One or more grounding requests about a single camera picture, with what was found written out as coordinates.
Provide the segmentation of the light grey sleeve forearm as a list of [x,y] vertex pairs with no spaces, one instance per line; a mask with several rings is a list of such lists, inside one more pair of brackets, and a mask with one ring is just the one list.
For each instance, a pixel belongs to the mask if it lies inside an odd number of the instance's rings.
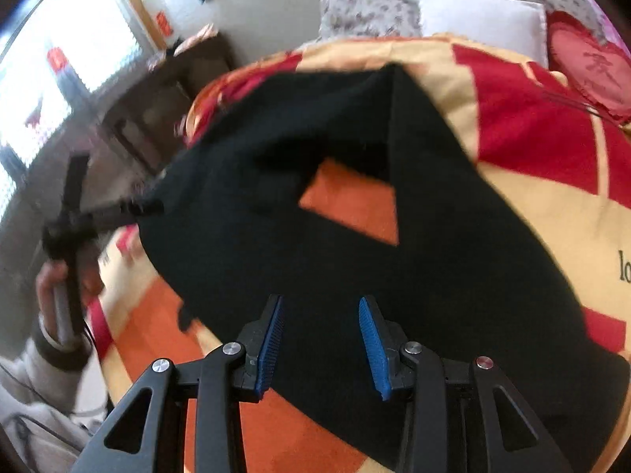
[[22,353],[1,360],[1,428],[24,461],[59,461],[65,470],[92,437],[108,400],[91,409],[76,404],[93,345],[84,329],[77,344],[62,346],[38,319]]

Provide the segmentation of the person's left hand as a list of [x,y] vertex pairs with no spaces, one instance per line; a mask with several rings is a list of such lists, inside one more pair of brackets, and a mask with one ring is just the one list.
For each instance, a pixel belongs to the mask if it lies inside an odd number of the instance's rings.
[[[79,252],[79,291],[81,303],[86,309],[104,290],[104,282],[98,265],[99,251],[96,246],[85,246]],[[59,259],[48,259],[44,262],[36,277],[36,297],[39,301],[39,313],[43,327],[48,335],[57,343],[59,326],[57,318],[58,295],[65,288],[67,278],[66,262]]]

